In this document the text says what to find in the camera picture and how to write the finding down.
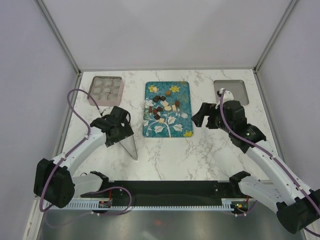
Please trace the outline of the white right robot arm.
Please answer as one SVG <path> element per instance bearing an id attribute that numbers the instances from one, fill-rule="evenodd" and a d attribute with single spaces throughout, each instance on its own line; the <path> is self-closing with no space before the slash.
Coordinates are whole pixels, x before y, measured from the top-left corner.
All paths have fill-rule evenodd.
<path id="1" fill-rule="evenodd" d="M 247 172 L 232 177 L 228 191 L 233 197 L 248 195 L 273 211 L 281 225 L 290 233 L 301 230 L 318 237 L 308 226 L 320 218 L 320 191 L 303 183 L 276 155 L 266 136 L 247 122 L 245 109 L 239 101 L 223 104 L 202 103 L 192 121 L 201 127 L 208 118 L 208 129 L 221 129 L 231 142 L 249 156 L 268 176 L 273 186 L 258 182 Z"/>

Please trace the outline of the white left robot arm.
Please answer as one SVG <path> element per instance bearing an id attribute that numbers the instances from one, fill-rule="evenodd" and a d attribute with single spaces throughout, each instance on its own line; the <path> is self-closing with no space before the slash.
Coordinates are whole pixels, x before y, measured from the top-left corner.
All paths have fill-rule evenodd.
<path id="1" fill-rule="evenodd" d="M 109 114 L 96 118 L 87 133 L 66 152 L 53 159 L 41 159 L 36 166 L 33 192 L 40 201 L 58 208 L 66 207 L 74 197 L 105 197 L 110 190 L 108 177 L 98 171 L 74 176 L 81 164 L 99 147 L 120 144 L 134 160 L 138 158 L 131 114 L 118 106 Z"/>

